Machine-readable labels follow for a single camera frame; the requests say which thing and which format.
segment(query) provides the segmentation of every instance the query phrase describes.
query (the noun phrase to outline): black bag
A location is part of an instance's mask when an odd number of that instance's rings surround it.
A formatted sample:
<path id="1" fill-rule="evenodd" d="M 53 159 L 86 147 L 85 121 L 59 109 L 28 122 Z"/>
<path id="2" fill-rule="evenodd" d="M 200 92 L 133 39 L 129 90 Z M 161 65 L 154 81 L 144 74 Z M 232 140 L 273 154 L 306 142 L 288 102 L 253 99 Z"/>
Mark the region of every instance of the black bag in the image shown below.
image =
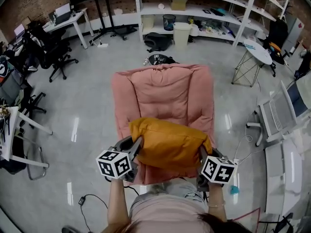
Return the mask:
<path id="1" fill-rule="evenodd" d="M 149 33 L 145 36 L 145 44 L 151 47 L 148 52 L 165 51 L 172 44 L 172 40 L 166 35 Z"/>
<path id="2" fill-rule="evenodd" d="M 148 58 L 148 60 L 152 65 L 177 63 L 172 57 L 167 57 L 163 54 L 153 54 Z"/>

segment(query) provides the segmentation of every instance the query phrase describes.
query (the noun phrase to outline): glossy tile floor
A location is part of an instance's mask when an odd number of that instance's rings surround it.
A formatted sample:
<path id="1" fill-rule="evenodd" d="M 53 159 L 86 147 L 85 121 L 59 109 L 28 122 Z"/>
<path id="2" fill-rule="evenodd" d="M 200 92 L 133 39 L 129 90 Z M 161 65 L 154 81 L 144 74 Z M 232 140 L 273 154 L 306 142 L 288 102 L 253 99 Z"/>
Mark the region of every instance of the glossy tile floor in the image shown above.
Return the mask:
<path id="1" fill-rule="evenodd" d="M 118 137 L 114 121 L 114 106 L 110 86 L 114 72 L 142 67 L 149 53 L 139 42 L 137 33 L 128 36 L 127 41 L 109 35 L 102 37 L 109 43 L 106 49 L 96 46 L 83 49 L 78 39 L 71 41 L 73 58 L 78 64 L 65 69 L 67 80 L 61 75 L 49 83 L 52 69 L 39 69 L 30 76 L 29 82 L 35 86 L 35 94 L 45 92 L 47 96 L 39 104 L 47 113 L 36 113 L 35 120 L 51 128 L 52 136 L 25 127 L 27 135 L 43 148 L 50 163 L 47 176 L 38 181 L 30 181 L 27 171 L 14 176 L 0 170 L 0 204 L 26 233 L 60 232 L 64 225 L 71 225 L 87 232 L 78 201 L 85 194 L 96 194 L 108 202 L 110 184 L 99 174 L 95 158 L 104 149 L 116 143 Z M 196 39 L 186 51 L 176 51 L 174 46 L 163 54 L 187 64 L 203 64 L 211 68 L 214 76 L 215 97 L 215 137 L 217 148 L 229 158 L 233 158 L 239 141 L 245 135 L 248 115 L 254 111 L 256 101 L 275 90 L 280 80 L 288 85 L 292 73 L 277 67 L 273 78 L 268 68 L 263 68 L 254 87 L 232 85 L 234 67 L 245 52 L 243 46 L 232 50 L 231 45 L 221 41 Z M 310 146 L 311 124 L 301 130 L 305 150 Z M 256 129 L 247 130 L 254 141 L 242 141 L 238 158 L 263 149 L 255 148 L 259 135 Z M 304 170 L 309 168 L 310 152 L 304 154 Z M 224 187 L 228 218 L 240 217 L 252 210 L 265 208 L 266 166 L 264 153 L 253 154 L 239 166 L 232 184 L 240 187 L 238 195 L 230 195 L 230 186 Z M 295 216 L 304 214 L 310 190 L 310 175 L 304 172 L 304 187 L 301 202 L 294 208 Z M 128 207 L 136 197 L 134 191 L 126 189 Z M 106 208 L 96 198 L 87 198 L 83 210 L 91 230 L 100 232 L 106 226 Z M 273 218 L 262 213 L 261 218 Z M 242 223 L 252 231 L 256 228 L 257 214 L 245 218 Z"/>

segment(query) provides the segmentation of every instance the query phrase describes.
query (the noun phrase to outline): white bin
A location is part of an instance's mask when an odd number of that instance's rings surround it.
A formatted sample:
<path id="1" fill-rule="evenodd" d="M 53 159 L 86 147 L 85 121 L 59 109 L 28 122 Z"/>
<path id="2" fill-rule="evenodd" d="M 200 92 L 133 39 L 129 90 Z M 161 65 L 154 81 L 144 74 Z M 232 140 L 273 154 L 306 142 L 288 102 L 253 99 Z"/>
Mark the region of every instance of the white bin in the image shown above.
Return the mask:
<path id="1" fill-rule="evenodd" d="M 152 29 L 155 25 L 155 15 L 143 15 L 141 21 L 143 29 Z"/>
<path id="2" fill-rule="evenodd" d="M 174 23 L 174 42 L 177 49 L 187 46 L 191 25 L 185 22 Z"/>

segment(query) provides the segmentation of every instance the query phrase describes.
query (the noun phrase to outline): computer monitor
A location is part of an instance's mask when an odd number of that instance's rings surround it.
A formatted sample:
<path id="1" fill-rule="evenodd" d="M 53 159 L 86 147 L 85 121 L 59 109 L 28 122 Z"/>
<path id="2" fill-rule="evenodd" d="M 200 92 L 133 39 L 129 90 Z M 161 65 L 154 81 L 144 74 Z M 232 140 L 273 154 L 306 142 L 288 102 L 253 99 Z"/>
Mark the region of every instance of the computer monitor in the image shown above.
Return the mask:
<path id="1" fill-rule="evenodd" d="M 21 36 L 22 34 L 24 34 L 24 32 L 25 32 L 25 28 L 23 24 L 20 24 L 16 29 L 14 29 L 14 33 L 17 38 Z"/>

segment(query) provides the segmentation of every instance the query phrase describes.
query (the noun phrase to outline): brick wall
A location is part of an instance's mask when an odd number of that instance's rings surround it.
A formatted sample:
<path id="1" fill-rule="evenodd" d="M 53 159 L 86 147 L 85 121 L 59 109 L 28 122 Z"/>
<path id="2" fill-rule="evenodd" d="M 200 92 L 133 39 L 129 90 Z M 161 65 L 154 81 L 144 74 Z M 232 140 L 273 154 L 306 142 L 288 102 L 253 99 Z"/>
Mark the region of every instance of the brick wall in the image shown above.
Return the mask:
<path id="1" fill-rule="evenodd" d="M 161 2 L 164 0 L 143 0 Z M 56 8 L 68 3 L 69 0 L 6 0 L 0 7 L 0 29 L 3 32 L 5 38 L 10 41 L 14 35 L 14 28 L 16 28 L 21 21 L 29 16 L 31 20 L 40 20 L 43 23 L 49 20 L 49 13 Z M 189 3 L 202 4 L 208 6 L 218 6 L 228 9 L 229 3 L 220 0 L 189 0 Z M 264 7 L 266 0 L 255 0 L 255 5 Z M 99 0 L 99 4 L 102 13 L 107 13 L 106 3 L 104 0 Z M 308 17 L 311 16 L 311 7 L 304 0 L 290 0 L 290 5 L 293 8 L 289 9 L 293 15 L 296 15 L 305 24 L 305 28 L 301 34 L 301 38 L 304 39 L 306 45 L 311 44 L 311 20 Z M 110 6 L 112 13 L 114 9 L 120 8 L 123 13 L 136 12 L 135 0 L 110 0 Z M 88 8 L 89 19 L 93 20 L 98 18 L 98 13 L 94 0 L 84 1 L 78 4 L 79 8 Z M 268 7 L 267 9 L 272 15 L 276 16 L 280 13 L 280 9 L 275 6 Z M 235 6 L 234 13 L 237 15 L 243 14 L 245 9 Z M 259 20 L 260 15 L 252 12 L 251 18 Z M 269 20 L 266 20 L 266 27 L 269 27 Z"/>

